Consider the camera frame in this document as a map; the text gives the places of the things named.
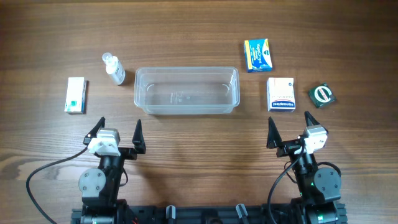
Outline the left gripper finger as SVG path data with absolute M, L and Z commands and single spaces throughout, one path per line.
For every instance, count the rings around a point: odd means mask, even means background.
M 142 132 L 142 122 L 140 119 L 137 120 L 134 135 L 132 137 L 132 143 L 134 145 L 134 151 L 136 154 L 146 153 L 146 144 Z
M 84 137 L 83 144 L 89 145 L 93 138 L 96 138 L 98 131 L 105 126 L 105 117 L 101 117 L 93 129 Z

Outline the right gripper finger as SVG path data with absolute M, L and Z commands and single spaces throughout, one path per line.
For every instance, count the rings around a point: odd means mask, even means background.
M 282 144 L 282 138 L 277 130 L 274 120 L 269 117 L 268 119 L 268 135 L 267 135 L 267 148 L 277 148 Z
M 327 133 L 328 130 L 322 126 L 309 111 L 304 112 L 305 122 L 307 127 L 305 128 L 306 133 Z

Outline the small dark green box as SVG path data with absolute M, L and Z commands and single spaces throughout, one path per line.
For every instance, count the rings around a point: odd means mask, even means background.
M 336 100 L 327 83 L 322 83 L 308 91 L 308 95 L 316 108 L 322 108 Z

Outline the white green medicine box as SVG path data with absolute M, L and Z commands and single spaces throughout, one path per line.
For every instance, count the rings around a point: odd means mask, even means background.
M 64 112 L 83 114 L 85 110 L 86 80 L 84 77 L 69 77 Z

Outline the white Hansaplast box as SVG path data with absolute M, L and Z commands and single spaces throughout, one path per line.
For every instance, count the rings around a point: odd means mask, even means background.
M 273 78 L 267 81 L 268 111 L 294 111 L 296 108 L 293 78 Z

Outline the blue yellow VapoDrops box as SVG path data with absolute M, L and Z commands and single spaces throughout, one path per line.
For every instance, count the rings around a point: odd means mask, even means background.
M 247 72 L 270 72 L 273 70 L 268 39 L 244 41 Z

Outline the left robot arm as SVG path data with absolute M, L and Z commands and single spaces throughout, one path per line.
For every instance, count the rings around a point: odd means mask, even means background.
M 137 121 L 132 147 L 120 147 L 117 129 L 106 128 L 102 117 L 85 136 L 83 144 L 90 153 L 99 157 L 99 166 L 82 173 L 79 179 L 83 207 L 74 210 L 72 223 L 138 223 L 139 220 L 125 199 L 118 199 L 126 160 L 136 160 L 146 153 L 141 120 Z

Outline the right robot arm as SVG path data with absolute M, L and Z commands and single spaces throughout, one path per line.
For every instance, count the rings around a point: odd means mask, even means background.
M 267 198 L 268 220 L 271 223 L 346 223 L 346 210 L 341 198 L 341 170 L 331 162 L 317 162 L 314 152 L 325 146 L 328 130 L 309 111 L 304 113 L 307 126 L 297 139 L 283 141 L 275 122 L 268 119 L 267 148 L 277 149 L 277 157 L 289 157 L 290 165 L 273 183 Z M 294 172 L 300 197 L 293 198 L 280 211 L 271 204 L 272 195 L 281 179 Z

